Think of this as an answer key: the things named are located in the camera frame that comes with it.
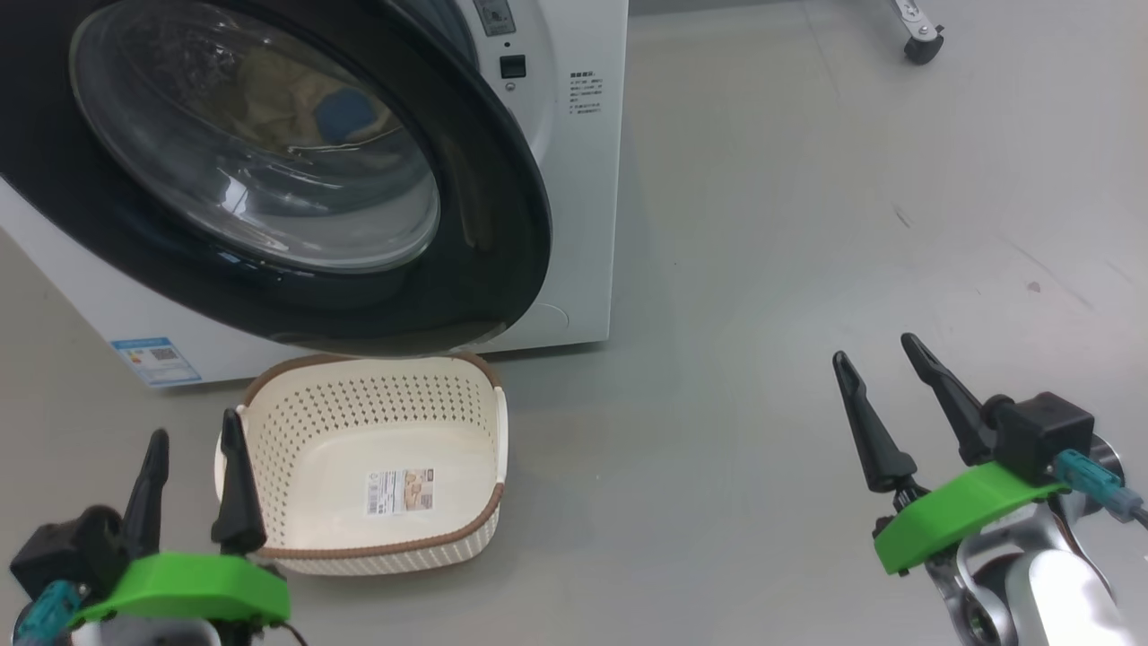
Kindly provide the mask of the yellow bear-print garment blue cuff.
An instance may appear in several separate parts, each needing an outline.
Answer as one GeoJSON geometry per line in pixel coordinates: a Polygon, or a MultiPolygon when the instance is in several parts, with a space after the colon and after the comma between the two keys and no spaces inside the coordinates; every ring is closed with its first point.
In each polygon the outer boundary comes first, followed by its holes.
{"type": "Polygon", "coordinates": [[[292,143],[317,148],[370,143],[397,134],[404,126],[377,94],[334,83],[303,89],[295,129],[292,143]]]}

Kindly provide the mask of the blue energy label sticker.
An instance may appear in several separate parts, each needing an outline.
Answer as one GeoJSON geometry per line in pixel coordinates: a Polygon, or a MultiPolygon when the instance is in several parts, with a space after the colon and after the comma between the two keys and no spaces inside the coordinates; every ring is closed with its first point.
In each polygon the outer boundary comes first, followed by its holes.
{"type": "Polygon", "coordinates": [[[109,344],[135,376],[152,388],[189,386],[204,380],[166,336],[118,340],[109,344]]]}

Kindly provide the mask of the grey warning pictogram sticker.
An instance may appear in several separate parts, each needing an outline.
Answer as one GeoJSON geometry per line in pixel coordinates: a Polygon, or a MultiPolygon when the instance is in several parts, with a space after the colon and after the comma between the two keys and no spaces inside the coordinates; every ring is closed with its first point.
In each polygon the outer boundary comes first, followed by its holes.
{"type": "Polygon", "coordinates": [[[483,26],[484,36],[501,37],[517,32],[509,0],[472,0],[483,26]]]}

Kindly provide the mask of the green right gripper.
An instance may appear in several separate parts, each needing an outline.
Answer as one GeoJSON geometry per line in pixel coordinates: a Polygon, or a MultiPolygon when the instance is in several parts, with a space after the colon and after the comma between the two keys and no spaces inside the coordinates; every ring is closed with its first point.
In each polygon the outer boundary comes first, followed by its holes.
{"type": "MultiPolygon", "coordinates": [[[[1066,490],[1056,478],[1033,485],[1013,470],[988,462],[996,431],[982,420],[980,402],[918,336],[902,334],[900,343],[920,380],[934,392],[957,439],[963,464],[976,467],[908,504],[874,537],[874,551],[889,575],[912,570],[1009,512],[1066,490]]],[[[832,368],[866,487],[874,493],[891,493],[910,485],[916,474],[915,459],[897,447],[866,396],[864,380],[848,355],[837,351],[832,368]]]]}

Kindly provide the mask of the grey stand leg black caster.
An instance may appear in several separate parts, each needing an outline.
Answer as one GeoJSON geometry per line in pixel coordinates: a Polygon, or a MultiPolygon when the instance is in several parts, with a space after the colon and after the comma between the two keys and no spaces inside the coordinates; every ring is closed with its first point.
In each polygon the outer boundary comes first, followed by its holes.
{"type": "Polygon", "coordinates": [[[923,11],[918,0],[887,0],[908,33],[903,46],[905,59],[913,65],[926,65],[943,49],[944,26],[934,24],[923,11]]]}

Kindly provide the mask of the black round glass washer door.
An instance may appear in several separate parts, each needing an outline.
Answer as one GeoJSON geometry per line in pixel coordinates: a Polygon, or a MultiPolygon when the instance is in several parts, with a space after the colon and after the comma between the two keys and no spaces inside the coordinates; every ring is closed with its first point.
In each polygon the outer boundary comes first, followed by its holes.
{"type": "Polygon", "coordinates": [[[403,0],[0,0],[0,179],[144,289],[326,355],[450,355],[537,297],[551,215],[509,108],[403,0]],[[266,150],[214,91],[274,50],[404,130],[266,150]]]}

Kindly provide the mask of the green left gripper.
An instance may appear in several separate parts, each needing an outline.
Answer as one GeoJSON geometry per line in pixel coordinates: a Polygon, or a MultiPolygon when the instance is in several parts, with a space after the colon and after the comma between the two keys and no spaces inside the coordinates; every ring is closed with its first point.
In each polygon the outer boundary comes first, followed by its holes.
{"type": "Polygon", "coordinates": [[[126,554],[139,560],[127,565],[102,601],[79,610],[69,628],[113,616],[238,622],[257,628],[290,621],[290,589],[286,581],[235,557],[257,552],[267,540],[236,408],[224,412],[219,450],[225,466],[212,540],[222,554],[157,553],[161,495],[170,469],[170,437],[166,430],[157,429],[152,433],[123,514],[126,554]]]}

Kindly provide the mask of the warning label with Chinese text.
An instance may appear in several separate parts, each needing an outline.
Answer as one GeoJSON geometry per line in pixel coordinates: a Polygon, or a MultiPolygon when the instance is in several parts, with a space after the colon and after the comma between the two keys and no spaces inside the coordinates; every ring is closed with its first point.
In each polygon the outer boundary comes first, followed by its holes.
{"type": "Polygon", "coordinates": [[[575,71],[569,78],[569,114],[585,115],[602,111],[605,81],[595,71],[575,71]]]}

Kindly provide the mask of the yellow baby garment blue collar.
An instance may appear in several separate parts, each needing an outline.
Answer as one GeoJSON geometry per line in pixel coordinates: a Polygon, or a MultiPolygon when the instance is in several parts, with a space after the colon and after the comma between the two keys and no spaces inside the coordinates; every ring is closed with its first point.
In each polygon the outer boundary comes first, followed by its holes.
{"type": "Polygon", "coordinates": [[[266,150],[323,143],[313,116],[328,84],[317,69],[274,50],[256,49],[242,59],[234,81],[214,91],[214,118],[266,150]]]}

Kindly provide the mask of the cream perforated basket brown rim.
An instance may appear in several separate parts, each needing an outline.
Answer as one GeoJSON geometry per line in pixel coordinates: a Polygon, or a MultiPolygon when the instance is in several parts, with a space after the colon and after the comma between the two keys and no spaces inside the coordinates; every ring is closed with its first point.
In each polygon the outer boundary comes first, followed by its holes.
{"type": "Polygon", "coordinates": [[[302,575],[419,573],[492,540],[509,473],[509,405],[475,355],[300,357],[253,381],[238,412],[267,540],[302,575]],[[373,470],[434,469],[435,509],[366,517],[373,470]]]}

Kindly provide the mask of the white product label in basket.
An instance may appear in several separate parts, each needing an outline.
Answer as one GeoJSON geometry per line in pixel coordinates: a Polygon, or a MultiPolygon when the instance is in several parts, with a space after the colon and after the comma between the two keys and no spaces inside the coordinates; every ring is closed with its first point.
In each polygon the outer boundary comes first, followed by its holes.
{"type": "Polygon", "coordinates": [[[436,473],[427,469],[373,470],[365,478],[366,517],[391,517],[435,509],[436,473]]]}

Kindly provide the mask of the white front-load washing machine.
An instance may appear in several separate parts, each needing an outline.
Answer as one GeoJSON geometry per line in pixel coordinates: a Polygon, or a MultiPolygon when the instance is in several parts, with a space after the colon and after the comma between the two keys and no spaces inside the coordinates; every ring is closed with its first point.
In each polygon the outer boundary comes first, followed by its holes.
{"type": "MultiPolygon", "coordinates": [[[[538,165],[551,215],[546,275],[528,311],[499,335],[455,352],[603,342],[610,330],[629,0],[509,0],[517,32],[492,38],[484,36],[472,0],[403,1],[434,22],[509,108],[538,165]],[[527,76],[501,79],[499,59],[514,54],[526,55],[527,76]],[[575,71],[595,71],[605,81],[600,112],[569,114],[575,71]]],[[[2,179],[0,231],[108,347],[166,336],[204,378],[201,383],[255,378],[278,361],[325,355],[245,334],[144,289],[65,238],[2,179]]]]}

